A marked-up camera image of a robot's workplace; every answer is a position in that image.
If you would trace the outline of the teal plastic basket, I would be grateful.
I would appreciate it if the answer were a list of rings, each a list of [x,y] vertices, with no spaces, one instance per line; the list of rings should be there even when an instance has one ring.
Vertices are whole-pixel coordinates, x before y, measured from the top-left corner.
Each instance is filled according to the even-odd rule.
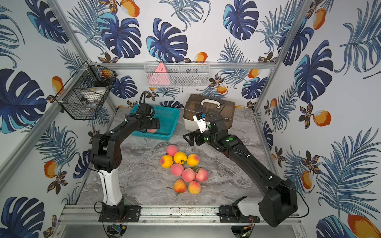
[[[153,108],[155,110],[154,118],[159,119],[160,128],[156,131],[156,133],[134,131],[132,135],[148,139],[169,141],[176,129],[180,110],[161,106],[153,106]]]

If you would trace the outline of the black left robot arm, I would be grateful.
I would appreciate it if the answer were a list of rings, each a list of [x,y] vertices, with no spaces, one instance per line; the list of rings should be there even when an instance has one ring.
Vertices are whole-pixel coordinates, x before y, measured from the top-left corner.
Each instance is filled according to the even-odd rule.
[[[100,222],[124,220],[127,212],[118,177],[122,161],[121,143],[135,131],[159,129],[160,121],[154,115],[155,109],[150,104],[140,103],[137,111],[126,115],[115,128],[93,138],[90,160],[101,178],[104,194]]]

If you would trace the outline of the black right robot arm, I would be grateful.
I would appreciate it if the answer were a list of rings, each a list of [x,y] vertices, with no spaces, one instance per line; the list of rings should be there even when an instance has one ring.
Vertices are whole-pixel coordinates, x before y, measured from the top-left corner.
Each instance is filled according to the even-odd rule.
[[[193,116],[198,129],[183,138],[190,146],[207,143],[236,163],[256,184],[263,195],[258,212],[272,227],[297,212],[297,191],[289,179],[283,180],[265,167],[236,135],[230,134],[221,116],[207,120],[205,114]]]

